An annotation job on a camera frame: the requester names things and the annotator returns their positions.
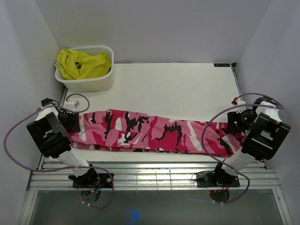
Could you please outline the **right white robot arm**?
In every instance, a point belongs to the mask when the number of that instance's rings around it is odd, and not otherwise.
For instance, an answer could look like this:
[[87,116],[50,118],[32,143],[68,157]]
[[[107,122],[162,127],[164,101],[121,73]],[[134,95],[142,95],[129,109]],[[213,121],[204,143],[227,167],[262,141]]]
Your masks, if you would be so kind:
[[230,186],[238,180],[238,172],[248,164],[264,159],[270,160],[291,130],[278,114],[280,104],[262,96],[252,109],[241,108],[227,114],[228,126],[225,133],[235,135],[242,132],[240,148],[230,158],[218,163],[212,182],[216,186]]

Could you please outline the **pink camouflage trousers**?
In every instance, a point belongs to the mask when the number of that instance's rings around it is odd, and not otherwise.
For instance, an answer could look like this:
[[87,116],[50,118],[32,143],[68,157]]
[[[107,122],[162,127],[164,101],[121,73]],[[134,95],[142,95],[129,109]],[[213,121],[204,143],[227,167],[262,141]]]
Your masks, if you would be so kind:
[[241,132],[225,133],[224,122],[206,124],[110,109],[80,115],[80,132],[68,134],[72,147],[82,150],[210,153],[228,158],[240,148]]

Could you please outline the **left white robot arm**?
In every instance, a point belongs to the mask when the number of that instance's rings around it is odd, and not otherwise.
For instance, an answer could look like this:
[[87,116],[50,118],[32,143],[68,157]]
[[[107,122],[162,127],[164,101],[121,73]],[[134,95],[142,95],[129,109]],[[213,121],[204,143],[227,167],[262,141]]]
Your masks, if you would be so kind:
[[80,131],[79,113],[60,109],[50,98],[41,101],[42,111],[26,126],[42,155],[52,157],[72,167],[68,178],[85,188],[99,186],[100,177],[87,160],[80,158],[71,147],[69,132]]

